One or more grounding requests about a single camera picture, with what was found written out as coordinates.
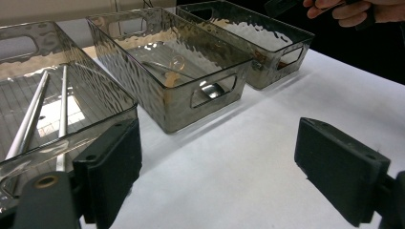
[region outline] black background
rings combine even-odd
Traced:
[[[241,7],[266,14],[267,0],[229,0]],[[178,5],[204,2],[178,0]],[[369,73],[405,85],[405,45],[399,23],[374,24],[357,31],[341,28],[330,11],[315,19],[307,18],[308,9],[301,4],[275,19],[315,34],[310,48]]]

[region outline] transparent gray bin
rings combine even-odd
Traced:
[[[240,99],[251,57],[161,8],[87,17],[97,58],[166,133]]]
[[[55,22],[2,27],[0,47],[1,214],[28,180],[55,171],[58,157],[71,171],[72,159],[91,142],[121,120],[138,121],[138,114],[137,101]],[[22,140],[15,141],[19,133]]]
[[[226,1],[179,5],[177,15],[254,58],[247,84],[261,90],[299,70],[314,37],[310,32]]]

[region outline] white tabletop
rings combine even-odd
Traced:
[[[112,228],[353,228],[294,162],[302,116],[405,170],[405,86],[309,50],[297,73],[176,134],[139,107],[143,168]]]

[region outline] wavy plastic texture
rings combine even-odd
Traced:
[[[29,52],[0,53],[0,214],[18,202],[28,180],[55,170],[57,156],[65,155],[66,171],[70,171],[72,159],[110,126],[138,118],[137,101],[55,22],[0,28],[0,44],[20,37],[24,43],[14,47],[24,48],[30,41]],[[65,66],[67,125],[66,133],[59,136]],[[36,102],[39,106],[32,115],[32,127],[25,133],[19,154],[4,160],[45,71],[48,83]]]
[[[314,37],[310,32],[226,1],[177,6],[177,15],[254,58],[247,84],[261,90],[299,70]]]
[[[166,133],[242,96],[251,57],[164,9],[88,18],[97,58]]]

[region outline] white stick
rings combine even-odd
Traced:
[[[62,100],[61,100],[61,108],[60,108],[60,124],[59,124],[59,137],[66,135],[67,131],[67,71],[68,67],[65,65],[63,66],[63,79],[62,79]],[[60,155],[56,159],[56,171],[65,171],[65,155]]]
[[[23,118],[23,121],[21,122],[21,125],[18,128],[17,134],[15,135],[14,141],[10,146],[9,152],[7,153],[6,160],[22,153],[21,152],[22,142],[24,141],[24,136],[26,135],[26,132],[29,130],[30,127],[29,124],[32,119],[32,114],[35,111],[35,107],[37,105],[38,106],[41,105],[38,104],[38,99],[39,96],[42,94],[43,90],[45,89],[48,75],[49,75],[48,71],[45,71],[44,74],[42,75],[41,81],[39,82],[38,87],[36,88],[30,106],[28,107],[28,110]]]

